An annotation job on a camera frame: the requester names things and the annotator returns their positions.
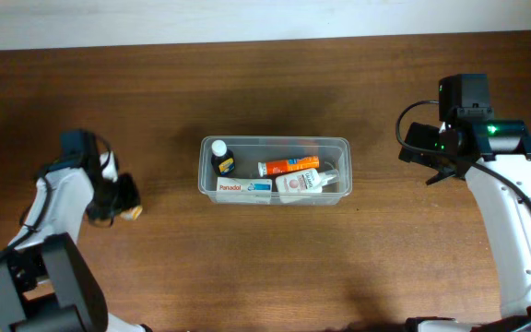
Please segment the white Panadol box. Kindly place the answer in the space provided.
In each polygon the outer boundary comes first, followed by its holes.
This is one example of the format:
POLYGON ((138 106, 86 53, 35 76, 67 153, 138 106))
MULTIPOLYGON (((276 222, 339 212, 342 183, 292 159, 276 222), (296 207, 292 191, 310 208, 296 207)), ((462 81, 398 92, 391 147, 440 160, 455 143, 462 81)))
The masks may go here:
POLYGON ((269 179, 239 179, 219 177, 216 201, 234 204, 269 204, 273 183, 269 179))

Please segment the dark bottle white cap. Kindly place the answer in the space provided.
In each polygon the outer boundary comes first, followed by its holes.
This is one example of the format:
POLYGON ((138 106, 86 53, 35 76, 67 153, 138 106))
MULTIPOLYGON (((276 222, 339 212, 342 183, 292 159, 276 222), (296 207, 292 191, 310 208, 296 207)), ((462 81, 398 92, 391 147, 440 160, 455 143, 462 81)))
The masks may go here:
POLYGON ((211 144, 211 165, 217 176, 229 176, 235 168, 233 152, 223 140, 215 140, 211 144))

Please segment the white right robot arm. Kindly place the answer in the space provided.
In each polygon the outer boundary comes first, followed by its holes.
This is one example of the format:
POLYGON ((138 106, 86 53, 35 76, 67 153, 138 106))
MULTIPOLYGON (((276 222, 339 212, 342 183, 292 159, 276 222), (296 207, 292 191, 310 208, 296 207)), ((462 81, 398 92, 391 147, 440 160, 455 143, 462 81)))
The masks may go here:
POLYGON ((458 178, 475 198, 498 274, 501 317, 485 324, 417 319, 418 331, 531 331, 531 136, 521 121, 414 123, 399 158, 458 178))

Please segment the white calamine lotion bottle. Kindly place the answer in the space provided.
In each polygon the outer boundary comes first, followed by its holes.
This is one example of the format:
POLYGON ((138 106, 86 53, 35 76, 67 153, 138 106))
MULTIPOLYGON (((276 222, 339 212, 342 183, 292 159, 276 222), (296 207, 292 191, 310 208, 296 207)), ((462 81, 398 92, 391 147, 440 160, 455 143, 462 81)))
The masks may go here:
POLYGON ((290 204, 314 194, 321 194, 327 185, 339 181, 339 171, 318 172, 315 168, 280 175, 276 188, 282 204, 290 204))

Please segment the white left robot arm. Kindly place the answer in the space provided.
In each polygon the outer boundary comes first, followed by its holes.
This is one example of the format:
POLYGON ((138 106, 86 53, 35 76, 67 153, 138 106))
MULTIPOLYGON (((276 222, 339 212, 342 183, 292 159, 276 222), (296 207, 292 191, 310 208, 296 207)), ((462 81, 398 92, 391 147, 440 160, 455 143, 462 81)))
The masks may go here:
POLYGON ((3 331, 147 331, 111 314, 100 284, 77 248, 83 219, 136 218, 132 176, 115 168, 50 166, 18 234, 0 251, 3 331))

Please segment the orange tube white cap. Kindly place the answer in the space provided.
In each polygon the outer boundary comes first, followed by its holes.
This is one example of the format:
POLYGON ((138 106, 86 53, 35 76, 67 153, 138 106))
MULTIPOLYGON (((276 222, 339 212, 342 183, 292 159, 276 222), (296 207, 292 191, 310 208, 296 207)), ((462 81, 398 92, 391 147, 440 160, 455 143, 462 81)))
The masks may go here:
POLYGON ((308 156, 297 159, 275 160, 258 162, 257 170, 260 177, 297 172, 310 168, 318 168, 320 160, 317 156, 308 156))

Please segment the gold lid small jar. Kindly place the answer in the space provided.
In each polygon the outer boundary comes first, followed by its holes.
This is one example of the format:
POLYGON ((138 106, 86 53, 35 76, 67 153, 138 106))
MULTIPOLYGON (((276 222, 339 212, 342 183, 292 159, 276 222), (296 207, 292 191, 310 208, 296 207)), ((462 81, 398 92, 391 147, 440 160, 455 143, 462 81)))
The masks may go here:
POLYGON ((125 220, 136 220, 142 213, 143 207, 136 206, 123 211, 120 217, 125 220))

